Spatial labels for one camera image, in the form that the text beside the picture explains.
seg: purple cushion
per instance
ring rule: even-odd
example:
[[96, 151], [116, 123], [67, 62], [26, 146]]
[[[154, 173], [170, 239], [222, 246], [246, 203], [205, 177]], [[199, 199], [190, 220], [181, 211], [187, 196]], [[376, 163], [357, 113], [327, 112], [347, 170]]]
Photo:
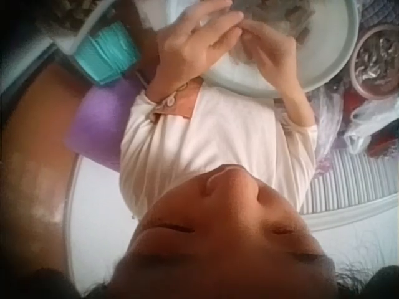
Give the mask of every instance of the purple cushion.
[[136, 96], [139, 80], [124, 79], [107, 87], [92, 87], [80, 105], [66, 145], [115, 171], [120, 170], [120, 144]]

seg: tiled floor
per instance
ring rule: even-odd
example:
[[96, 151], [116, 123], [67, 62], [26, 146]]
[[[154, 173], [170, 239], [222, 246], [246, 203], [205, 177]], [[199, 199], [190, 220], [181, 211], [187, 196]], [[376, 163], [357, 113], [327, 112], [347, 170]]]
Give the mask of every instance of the tiled floor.
[[88, 88], [52, 64], [2, 131], [1, 247], [21, 274], [67, 269], [64, 205], [76, 155], [63, 138]]

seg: wrist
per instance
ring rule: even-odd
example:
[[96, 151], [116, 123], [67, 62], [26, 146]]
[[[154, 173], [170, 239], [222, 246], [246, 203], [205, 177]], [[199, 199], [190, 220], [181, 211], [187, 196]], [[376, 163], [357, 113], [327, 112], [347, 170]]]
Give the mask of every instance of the wrist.
[[280, 90], [279, 92], [282, 97], [286, 99], [298, 99], [306, 97], [305, 91], [297, 80], [293, 83], [287, 84], [286, 88]]
[[145, 92], [146, 97], [153, 103], [159, 104], [179, 89], [179, 84], [168, 82], [164, 77], [155, 75]]

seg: white shirt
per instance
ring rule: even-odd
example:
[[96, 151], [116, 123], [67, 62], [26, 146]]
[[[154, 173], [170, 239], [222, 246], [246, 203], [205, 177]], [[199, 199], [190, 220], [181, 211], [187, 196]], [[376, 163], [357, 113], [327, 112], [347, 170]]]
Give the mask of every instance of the white shirt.
[[315, 172], [317, 127], [299, 127], [274, 102], [204, 84], [192, 119], [161, 116], [142, 93], [132, 106], [122, 141], [120, 188], [141, 219], [164, 193], [222, 164], [239, 164], [299, 211]]

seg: hand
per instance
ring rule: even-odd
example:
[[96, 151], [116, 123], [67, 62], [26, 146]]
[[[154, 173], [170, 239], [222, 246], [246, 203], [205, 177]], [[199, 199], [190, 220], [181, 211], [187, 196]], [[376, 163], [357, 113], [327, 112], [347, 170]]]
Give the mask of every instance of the hand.
[[297, 78], [296, 41], [263, 22], [245, 20], [243, 44], [262, 76], [282, 95], [302, 90]]
[[160, 64], [147, 97], [160, 102], [191, 79], [206, 72], [239, 40], [236, 27], [241, 12], [227, 12], [199, 27], [210, 14], [232, 5], [232, 0], [205, 0], [189, 7], [179, 19], [158, 35]]

